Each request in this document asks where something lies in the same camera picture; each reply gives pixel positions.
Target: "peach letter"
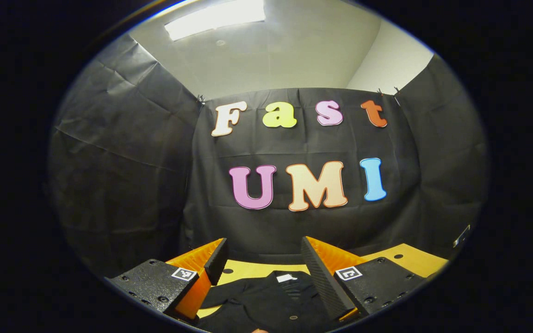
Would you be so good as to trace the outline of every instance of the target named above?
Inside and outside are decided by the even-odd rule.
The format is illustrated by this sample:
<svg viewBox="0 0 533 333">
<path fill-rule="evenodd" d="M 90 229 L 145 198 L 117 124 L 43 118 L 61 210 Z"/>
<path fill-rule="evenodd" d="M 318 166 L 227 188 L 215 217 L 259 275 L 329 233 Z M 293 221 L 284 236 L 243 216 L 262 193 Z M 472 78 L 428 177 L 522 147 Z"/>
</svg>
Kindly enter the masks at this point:
<svg viewBox="0 0 533 333">
<path fill-rule="evenodd" d="M 289 205 L 289 210 L 302 211 L 308 209 L 309 205 L 304 200 L 304 192 L 315 208 L 320 206 L 324 192 L 326 192 L 325 207 L 339 207 L 347 204 L 349 200 L 342 191 L 342 168 L 342 162 L 337 160 L 326 162 L 322 167 L 320 178 L 316 180 L 307 165 L 294 164 L 288 166 L 285 171 L 291 175 L 293 187 L 293 202 Z"/>
</svg>

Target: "yellow table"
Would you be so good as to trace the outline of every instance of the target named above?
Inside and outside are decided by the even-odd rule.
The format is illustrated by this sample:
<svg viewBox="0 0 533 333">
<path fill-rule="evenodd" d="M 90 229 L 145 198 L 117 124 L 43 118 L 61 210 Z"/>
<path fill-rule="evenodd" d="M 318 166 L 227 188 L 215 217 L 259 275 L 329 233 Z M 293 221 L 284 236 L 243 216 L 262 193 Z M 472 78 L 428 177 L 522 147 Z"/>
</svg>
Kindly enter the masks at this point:
<svg viewBox="0 0 533 333">
<path fill-rule="evenodd" d="M 401 254 L 399 259 L 394 258 L 395 255 Z M 406 268 L 407 270 L 417 274 L 423 278 L 427 278 L 434 272 L 440 270 L 448 261 L 446 259 L 436 257 L 419 249 L 413 248 L 410 245 L 400 244 L 393 248 L 379 251 L 362 256 L 363 259 L 369 261 L 378 257 L 386 257 L 394 261 L 394 263 Z M 233 270 L 231 274 L 222 274 L 219 279 L 218 286 L 230 283 L 241 278 L 264 278 L 271 274 L 272 271 L 302 271 L 309 274 L 306 265 L 266 265 L 245 263 L 243 261 L 228 260 L 225 268 Z M 197 315 L 202 318 L 215 312 L 219 306 L 213 308 L 201 308 Z"/>
</svg>

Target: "blue letter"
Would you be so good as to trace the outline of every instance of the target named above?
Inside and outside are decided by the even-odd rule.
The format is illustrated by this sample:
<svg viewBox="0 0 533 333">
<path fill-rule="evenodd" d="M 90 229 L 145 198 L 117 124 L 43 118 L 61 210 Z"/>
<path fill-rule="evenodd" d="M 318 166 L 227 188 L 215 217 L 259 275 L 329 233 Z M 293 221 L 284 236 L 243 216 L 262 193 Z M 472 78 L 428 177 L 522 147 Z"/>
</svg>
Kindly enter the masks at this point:
<svg viewBox="0 0 533 333">
<path fill-rule="evenodd" d="M 361 168 L 366 171 L 366 200 L 374 202 L 385 198 L 386 193 L 381 187 L 381 175 L 379 175 L 379 165 L 381 165 L 381 160 L 379 160 L 379 158 L 366 158 L 361 160 L 359 165 L 361 165 Z"/>
</svg>

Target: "ceiling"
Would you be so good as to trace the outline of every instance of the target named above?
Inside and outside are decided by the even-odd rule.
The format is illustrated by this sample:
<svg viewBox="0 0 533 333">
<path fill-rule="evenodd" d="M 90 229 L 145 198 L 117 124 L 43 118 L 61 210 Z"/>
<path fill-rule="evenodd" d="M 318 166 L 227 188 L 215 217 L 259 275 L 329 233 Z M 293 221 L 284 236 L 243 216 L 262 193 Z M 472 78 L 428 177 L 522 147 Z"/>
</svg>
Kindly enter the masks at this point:
<svg viewBox="0 0 533 333">
<path fill-rule="evenodd" d="M 381 23 L 376 14 L 342 0 L 264 0 L 264 22 L 169 38 L 166 23 L 220 2 L 226 0 L 199 0 L 129 32 L 205 99 L 263 89 L 346 88 Z"/>
</svg>

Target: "black plastic sheet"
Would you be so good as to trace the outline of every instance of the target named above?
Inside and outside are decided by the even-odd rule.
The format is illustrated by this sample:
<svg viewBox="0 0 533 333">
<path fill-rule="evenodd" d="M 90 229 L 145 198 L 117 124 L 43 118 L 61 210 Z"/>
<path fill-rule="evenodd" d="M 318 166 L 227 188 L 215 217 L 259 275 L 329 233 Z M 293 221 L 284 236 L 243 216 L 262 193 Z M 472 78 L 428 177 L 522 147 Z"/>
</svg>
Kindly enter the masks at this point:
<svg viewBox="0 0 533 333">
<path fill-rule="evenodd" d="M 68 90 L 53 124 L 50 187 L 68 242 L 93 272 L 176 255 L 199 106 L 129 36 Z"/>
<path fill-rule="evenodd" d="M 344 119 L 336 126 L 317 121 L 315 105 L 333 100 Z M 248 109 L 229 135 L 213 137 L 216 107 L 245 101 Z M 292 128 L 262 123 L 269 103 L 294 107 Z M 388 122 L 376 127 L 361 104 L 381 106 Z M 401 243 L 423 247 L 429 240 L 421 230 L 421 171 L 413 135 L 402 109 L 391 95 L 350 89 L 299 88 L 241 93 L 207 101 L 195 130 L 192 173 L 184 210 L 184 247 L 198 247 L 226 237 L 230 258 L 258 263 L 300 264 L 300 241 L 311 236 L 359 255 Z M 380 173 L 387 196 L 364 200 L 366 175 L 359 161 L 381 160 Z M 347 204 L 341 207 L 290 211 L 292 181 L 285 168 L 306 164 L 318 178 L 323 165 L 343 163 L 342 187 Z M 251 170 L 248 192 L 261 195 L 256 167 L 274 165 L 273 202 L 266 208 L 241 207 L 232 194 L 229 169 Z"/>
<path fill-rule="evenodd" d="M 427 247 L 450 258 L 455 241 L 476 225 L 489 190 L 489 156 L 478 112 L 465 87 L 435 55 L 396 99 L 413 133 L 421 165 L 421 225 Z"/>
</svg>

